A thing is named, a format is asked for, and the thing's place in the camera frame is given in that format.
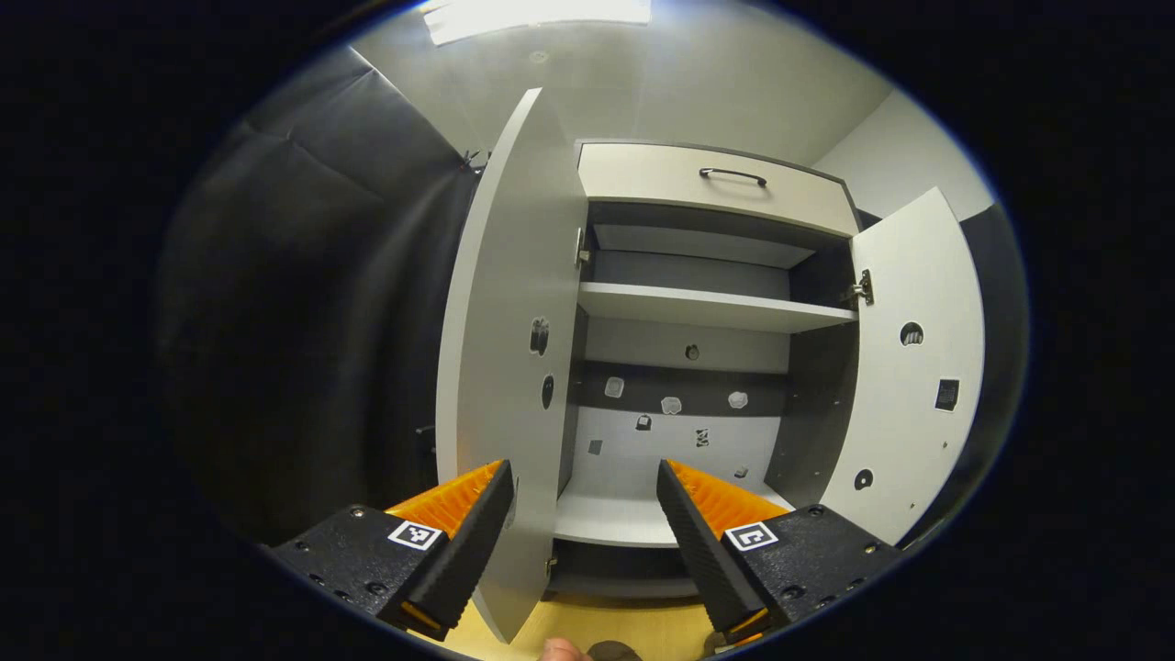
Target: ceiling light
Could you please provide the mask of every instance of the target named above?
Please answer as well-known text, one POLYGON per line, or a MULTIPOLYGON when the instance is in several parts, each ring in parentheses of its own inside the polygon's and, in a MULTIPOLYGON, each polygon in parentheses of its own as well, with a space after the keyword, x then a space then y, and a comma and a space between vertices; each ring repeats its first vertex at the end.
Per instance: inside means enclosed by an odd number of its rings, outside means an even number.
POLYGON ((651 0, 429 0, 424 13, 437 46, 509 27, 566 21, 647 25, 651 0))

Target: metal hinge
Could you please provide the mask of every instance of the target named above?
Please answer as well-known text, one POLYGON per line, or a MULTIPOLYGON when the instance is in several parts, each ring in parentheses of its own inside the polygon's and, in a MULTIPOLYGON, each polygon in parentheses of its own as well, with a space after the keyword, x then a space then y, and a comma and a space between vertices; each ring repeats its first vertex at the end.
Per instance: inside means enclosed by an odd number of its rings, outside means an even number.
POLYGON ((873 278, 867 268, 861 271, 861 281, 850 286, 840 297, 841 301, 853 301, 853 309, 857 309, 858 298, 865 298, 867 305, 873 304, 873 278))
POLYGON ((588 263, 591 261, 591 252, 584 249, 584 241, 588 238, 588 232, 584 231, 583 227, 576 228, 576 268, 579 268, 580 263, 588 263))

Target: drawer handle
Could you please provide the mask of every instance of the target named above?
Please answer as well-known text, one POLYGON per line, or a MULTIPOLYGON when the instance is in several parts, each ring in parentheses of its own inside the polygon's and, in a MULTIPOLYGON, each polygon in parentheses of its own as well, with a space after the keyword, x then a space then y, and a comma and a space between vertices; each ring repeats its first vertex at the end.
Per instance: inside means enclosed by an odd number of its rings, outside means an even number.
POLYGON ((698 170, 698 174, 700 174, 701 176, 705 176, 705 177, 709 178, 711 171, 720 171, 723 174, 737 174, 738 176, 746 176, 746 177, 750 177, 750 178, 753 178, 753 180, 758 181, 759 182, 759 188, 766 188, 767 187, 767 180, 766 178, 764 178, 761 176, 756 176, 753 174, 747 174, 745 171, 737 171, 737 170, 733 170, 733 169, 719 169, 717 167, 704 167, 704 168, 701 168, 701 169, 698 170))

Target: finger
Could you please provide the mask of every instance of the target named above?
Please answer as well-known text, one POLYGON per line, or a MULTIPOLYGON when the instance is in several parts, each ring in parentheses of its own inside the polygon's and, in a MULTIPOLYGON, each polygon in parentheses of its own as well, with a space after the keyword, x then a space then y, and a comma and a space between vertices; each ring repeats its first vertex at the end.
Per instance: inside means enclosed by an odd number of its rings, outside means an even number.
POLYGON ((543 642, 539 661, 583 661, 585 657, 570 640, 552 638, 543 642))

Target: cabinet door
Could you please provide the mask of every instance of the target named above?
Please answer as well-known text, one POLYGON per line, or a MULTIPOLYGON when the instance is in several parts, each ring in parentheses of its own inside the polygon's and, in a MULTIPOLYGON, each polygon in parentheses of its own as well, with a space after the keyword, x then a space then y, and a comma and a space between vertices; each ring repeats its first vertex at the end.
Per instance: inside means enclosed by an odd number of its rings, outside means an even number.
POLYGON ((474 196, 437 372, 441 481, 498 459, 510 460, 517 480, 511 514, 474 593, 504 641, 546 587, 579 286, 577 230, 588 222, 573 146, 540 92, 523 95, 474 196), (532 343, 536 319, 546 338, 532 343))
POLYGON ((888 544, 918 521, 971 431, 983 308, 967 240, 933 188, 851 240, 860 299, 857 394, 821 503, 888 544))

